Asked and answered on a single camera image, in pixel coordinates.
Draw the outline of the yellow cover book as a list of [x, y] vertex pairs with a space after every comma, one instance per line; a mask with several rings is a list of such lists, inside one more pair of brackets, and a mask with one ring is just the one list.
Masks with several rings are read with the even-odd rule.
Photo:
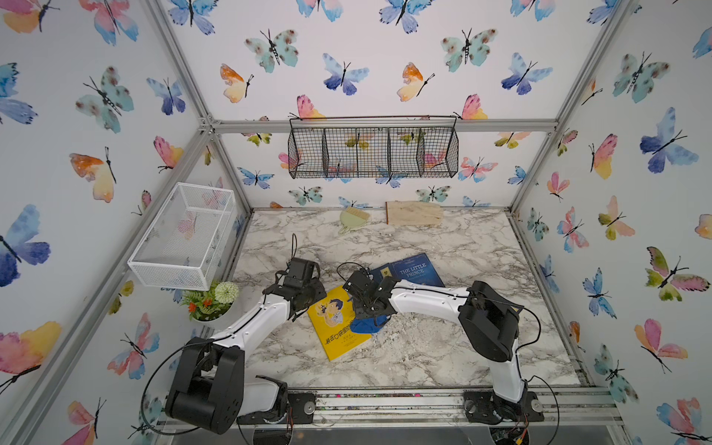
[[352, 330], [355, 311], [349, 294], [337, 287], [307, 311], [315, 333], [330, 362], [372, 339], [370, 334]]

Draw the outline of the blue Little Prince book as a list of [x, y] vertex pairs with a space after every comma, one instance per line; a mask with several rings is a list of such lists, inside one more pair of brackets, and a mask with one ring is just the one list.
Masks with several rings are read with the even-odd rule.
[[389, 265], [389, 270], [397, 280], [405, 280], [417, 285], [430, 287], [445, 287], [426, 253], [413, 255], [400, 261], [393, 261]]

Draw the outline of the blue microfiber cloth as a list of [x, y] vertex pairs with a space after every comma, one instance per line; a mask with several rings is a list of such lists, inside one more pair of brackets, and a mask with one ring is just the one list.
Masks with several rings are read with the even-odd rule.
[[350, 324], [350, 331], [358, 335], [374, 335], [378, 333], [390, 320], [387, 315], [368, 319], [354, 319]]

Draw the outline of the dark blue yellow-label book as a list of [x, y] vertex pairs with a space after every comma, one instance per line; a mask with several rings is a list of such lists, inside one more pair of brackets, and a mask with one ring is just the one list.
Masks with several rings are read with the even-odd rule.
[[372, 278], [376, 283], [381, 283], [385, 277], [392, 276], [389, 265], [383, 265], [371, 270]]

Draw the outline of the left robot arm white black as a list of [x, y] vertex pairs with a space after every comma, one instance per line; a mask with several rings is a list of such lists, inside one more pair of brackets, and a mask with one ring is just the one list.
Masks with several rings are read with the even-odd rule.
[[325, 296], [318, 263], [291, 259], [251, 310], [209, 339], [194, 339], [182, 348], [166, 415], [216, 434], [252, 415], [267, 423], [284, 421], [289, 386], [267, 376], [249, 378], [246, 362], [274, 330]]

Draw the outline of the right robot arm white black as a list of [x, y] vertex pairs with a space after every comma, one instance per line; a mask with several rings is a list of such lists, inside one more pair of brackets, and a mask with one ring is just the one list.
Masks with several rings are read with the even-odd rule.
[[357, 271], [343, 288], [358, 319], [397, 313], [428, 315], [459, 324], [472, 349], [489, 365], [492, 388], [464, 393], [467, 421], [496, 426], [543, 422], [543, 408], [528, 389], [518, 360], [519, 320], [524, 307], [499, 295], [482, 281], [470, 287], [432, 287], [391, 276], [376, 281]]

